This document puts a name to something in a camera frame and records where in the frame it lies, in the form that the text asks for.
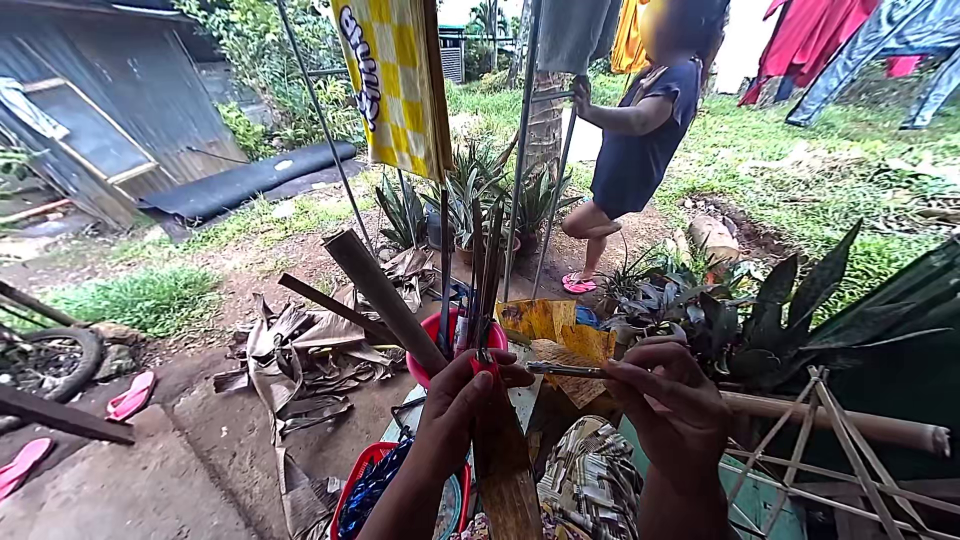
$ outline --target pink slipper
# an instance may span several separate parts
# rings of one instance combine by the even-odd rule
[[[53,447],[54,441],[49,437],[30,441],[20,449],[13,461],[0,468],[0,501],[20,487],[34,465],[46,457]]]
[[[123,422],[139,412],[150,401],[155,382],[156,377],[152,371],[137,375],[130,385],[130,390],[107,403],[107,419],[112,422]]]
[[[584,294],[585,292],[590,292],[591,290],[596,290],[597,284],[593,280],[575,280],[573,278],[574,272],[571,272],[564,276],[564,290],[570,294]]]

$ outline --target black rubber mat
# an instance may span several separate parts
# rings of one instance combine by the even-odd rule
[[[334,145],[340,160],[356,155],[356,147],[348,142],[336,141]],[[140,199],[138,207],[154,218],[162,219],[163,214],[168,214],[178,220],[200,223],[237,208],[258,193],[333,164],[329,146],[315,144],[151,193]]]

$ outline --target building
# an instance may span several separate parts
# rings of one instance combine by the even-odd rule
[[[0,0],[0,124],[115,228],[138,197],[246,160],[184,46],[192,22],[164,0],[122,1]]]

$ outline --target hand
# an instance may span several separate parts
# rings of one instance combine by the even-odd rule
[[[499,349],[489,352],[500,364],[500,378],[508,388],[534,383],[533,374],[514,364],[516,355]],[[417,439],[406,459],[424,478],[443,482],[464,466],[470,421],[487,401],[494,383],[488,372],[473,375],[470,361],[475,353],[475,349],[464,351],[430,380]]]
[[[623,404],[653,467],[678,494],[716,493],[730,409],[684,345],[657,341],[634,347],[623,361],[609,360],[607,389]]]
[[[586,120],[589,110],[592,107],[592,103],[590,102],[591,89],[589,77],[586,75],[577,75],[573,78],[573,82],[570,83],[570,89],[573,90],[573,105],[577,111],[577,115]]]

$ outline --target bicycle tire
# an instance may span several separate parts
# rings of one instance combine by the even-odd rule
[[[73,339],[80,344],[83,351],[77,368],[56,388],[43,396],[45,400],[65,404],[79,394],[97,374],[104,359],[104,342],[95,331],[72,327],[44,329],[23,335],[23,339],[28,342],[56,338]],[[19,430],[27,424],[18,416],[0,416],[0,434]]]

